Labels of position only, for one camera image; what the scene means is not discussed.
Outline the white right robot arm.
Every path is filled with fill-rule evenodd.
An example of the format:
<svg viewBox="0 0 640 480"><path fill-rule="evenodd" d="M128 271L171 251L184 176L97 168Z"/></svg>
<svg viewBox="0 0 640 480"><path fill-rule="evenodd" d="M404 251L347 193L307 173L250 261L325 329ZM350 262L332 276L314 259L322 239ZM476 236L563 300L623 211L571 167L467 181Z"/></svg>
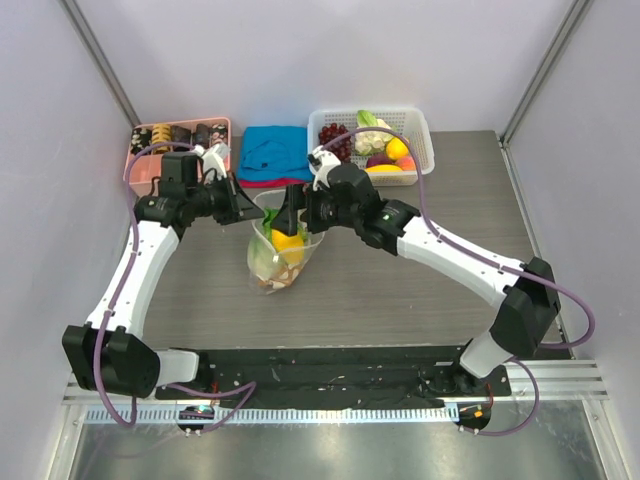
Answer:
<svg viewBox="0 0 640 480"><path fill-rule="evenodd" d="M510 358L533 355L560 311L546 261L502 257L427 224L417 208L382 198L353 165L339 165L315 184L287 187L271 229L293 235L299 224L313 234L350 228L369 247L426 265L496 309L491 326L465 345L451 371L453 386L462 394L477 393Z"/></svg>

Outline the yellow mango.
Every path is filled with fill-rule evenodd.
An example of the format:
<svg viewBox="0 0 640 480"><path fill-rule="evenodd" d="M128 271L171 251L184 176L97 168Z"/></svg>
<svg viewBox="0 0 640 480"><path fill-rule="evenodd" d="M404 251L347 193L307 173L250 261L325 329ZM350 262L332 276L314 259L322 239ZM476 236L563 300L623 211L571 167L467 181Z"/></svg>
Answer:
<svg viewBox="0 0 640 480"><path fill-rule="evenodd" d="M301 234L287 236L273 229L271 231L271 244L288 265L298 265L303 262L305 241Z"/></svg>

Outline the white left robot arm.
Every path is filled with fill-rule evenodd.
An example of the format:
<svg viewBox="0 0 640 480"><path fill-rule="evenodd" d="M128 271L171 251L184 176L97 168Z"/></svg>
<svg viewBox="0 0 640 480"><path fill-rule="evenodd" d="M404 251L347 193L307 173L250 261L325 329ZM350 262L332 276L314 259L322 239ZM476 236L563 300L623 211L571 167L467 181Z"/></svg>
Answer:
<svg viewBox="0 0 640 480"><path fill-rule="evenodd" d="M82 326L66 328L62 345L80 388L147 398L178 383L205 397L212 373L188 349L156 351L143 341L144 322L161 274L186 230L199 218L226 226L256 220L262 210L228 173L217 148L167 152L157 190L137 199L123 255L99 304Z"/></svg>

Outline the clear zip top bag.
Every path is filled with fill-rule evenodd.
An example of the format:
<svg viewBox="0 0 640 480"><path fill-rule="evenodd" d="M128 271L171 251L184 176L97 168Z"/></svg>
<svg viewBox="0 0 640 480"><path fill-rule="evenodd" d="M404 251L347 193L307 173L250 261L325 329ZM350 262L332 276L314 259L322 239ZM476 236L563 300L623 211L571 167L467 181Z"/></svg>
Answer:
<svg viewBox="0 0 640 480"><path fill-rule="evenodd" d="M290 287L325 236L324 233L310 233L301 219L298 219L297 233L293 236L271 228L285 194L284 189L270 190L254 198L263 210L263 217L251 222L253 234L247 248L247 265L251 285L265 295Z"/></svg>

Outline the green lettuce leaf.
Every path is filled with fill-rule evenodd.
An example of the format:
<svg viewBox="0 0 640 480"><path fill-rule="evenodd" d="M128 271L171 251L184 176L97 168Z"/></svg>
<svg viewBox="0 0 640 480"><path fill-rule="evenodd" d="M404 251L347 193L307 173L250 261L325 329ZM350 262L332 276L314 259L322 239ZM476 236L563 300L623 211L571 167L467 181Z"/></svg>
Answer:
<svg viewBox="0 0 640 480"><path fill-rule="evenodd" d="M276 213L275 209L266 207L263 217L251 223L253 235L248 244L247 264L251 274L263 281L270 280L280 269L277 252L270 241L270 224Z"/></svg>

